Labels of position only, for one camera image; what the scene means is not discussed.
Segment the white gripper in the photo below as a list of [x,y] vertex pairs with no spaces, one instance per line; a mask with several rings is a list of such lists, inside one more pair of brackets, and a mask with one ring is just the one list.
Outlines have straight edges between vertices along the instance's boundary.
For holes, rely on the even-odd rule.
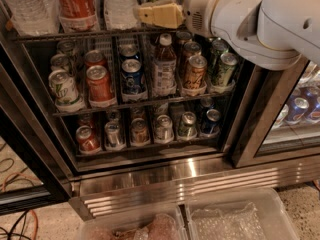
[[184,0],[183,10],[177,0],[157,0],[134,8],[134,16],[142,23],[177,29],[184,23],[193,34],[212,37],[211,20],[218,0]]

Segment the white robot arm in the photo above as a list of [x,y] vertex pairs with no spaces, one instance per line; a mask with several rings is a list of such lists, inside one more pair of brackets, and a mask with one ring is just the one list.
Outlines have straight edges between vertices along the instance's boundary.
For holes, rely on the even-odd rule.
[[284,70],[304,56],[320,62],[320,0],[159,0],[134,8],[141,22],[220,37],[241,57]]

